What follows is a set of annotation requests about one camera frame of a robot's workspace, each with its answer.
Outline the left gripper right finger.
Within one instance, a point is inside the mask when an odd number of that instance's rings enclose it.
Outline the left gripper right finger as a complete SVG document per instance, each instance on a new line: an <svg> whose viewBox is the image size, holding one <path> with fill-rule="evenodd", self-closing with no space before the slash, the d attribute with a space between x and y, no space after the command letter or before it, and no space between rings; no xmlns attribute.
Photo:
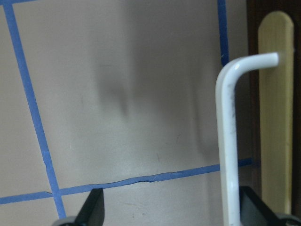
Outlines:
<svg viewBox="0 0 301 226"><path fill-rule="evenodd" d="M275 214L248 186L239 187L240 222L244 226L299 226L301 220L287 214Z"/></svg>

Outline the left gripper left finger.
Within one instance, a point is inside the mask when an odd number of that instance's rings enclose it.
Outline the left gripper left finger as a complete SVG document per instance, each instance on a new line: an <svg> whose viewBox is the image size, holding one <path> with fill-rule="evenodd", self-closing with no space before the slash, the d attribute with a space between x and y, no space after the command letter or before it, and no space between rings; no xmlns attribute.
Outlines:
<svg viewBox="0 0 301 226"><path fill-rule="evenodd" d="M92 189L77 216L59 219L54 226L102 226L105 219L103 189Z"/></svg>

